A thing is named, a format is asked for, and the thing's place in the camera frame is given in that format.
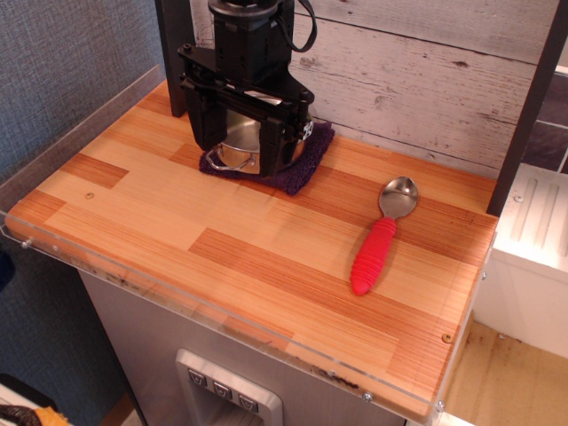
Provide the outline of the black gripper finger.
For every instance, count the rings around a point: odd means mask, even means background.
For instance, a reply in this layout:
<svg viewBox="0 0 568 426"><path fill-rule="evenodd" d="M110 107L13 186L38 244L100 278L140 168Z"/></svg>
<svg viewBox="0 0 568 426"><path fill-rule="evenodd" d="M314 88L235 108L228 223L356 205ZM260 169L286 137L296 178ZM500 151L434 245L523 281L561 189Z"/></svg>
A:
<svg viewBox="0 0 568 426"><path fill-rule="evenodd" d="M181 83L193 137L202 151L208 151L227 137L227 108L217 98L217 90Z"/></svg>
<svg viewBox="0 0 568 426"><path fill-rule="evenodd" d="M260 177L271 178L293 163L298 128L288 122L268 117L260 128Z"/></svg>

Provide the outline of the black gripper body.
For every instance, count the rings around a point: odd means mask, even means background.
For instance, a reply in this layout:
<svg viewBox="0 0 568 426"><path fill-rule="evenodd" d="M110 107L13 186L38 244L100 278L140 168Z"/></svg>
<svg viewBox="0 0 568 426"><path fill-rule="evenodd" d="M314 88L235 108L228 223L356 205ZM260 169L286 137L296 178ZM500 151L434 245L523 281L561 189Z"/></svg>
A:
<svg viewBox="0 0 568 426"><path fill-rule="evenodd" d="M212 7L214 45L179 48L184 62L181 83L217 90L226 108L251 117L274 117L296 127L308 117L313 93L293 77L288 66L294 52L311 49L294 42L292 7Z"/></svg>

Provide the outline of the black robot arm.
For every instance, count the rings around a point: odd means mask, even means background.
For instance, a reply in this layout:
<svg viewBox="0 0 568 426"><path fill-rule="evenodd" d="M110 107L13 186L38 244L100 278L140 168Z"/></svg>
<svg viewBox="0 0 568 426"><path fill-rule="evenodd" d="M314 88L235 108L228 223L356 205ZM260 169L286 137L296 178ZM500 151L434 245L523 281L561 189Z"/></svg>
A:
<svg viewBox="0 0 568 426"><path fill-rule="evenodd" d="M293 42L292 1L210 1L215 44L179 48L185 72L181 86L197 145L208 151L226 141L228 116L258 122L259 174L272 177L291 164L292 145L305 136L313 93L288 70L293 52L311 49Z"/></svg>

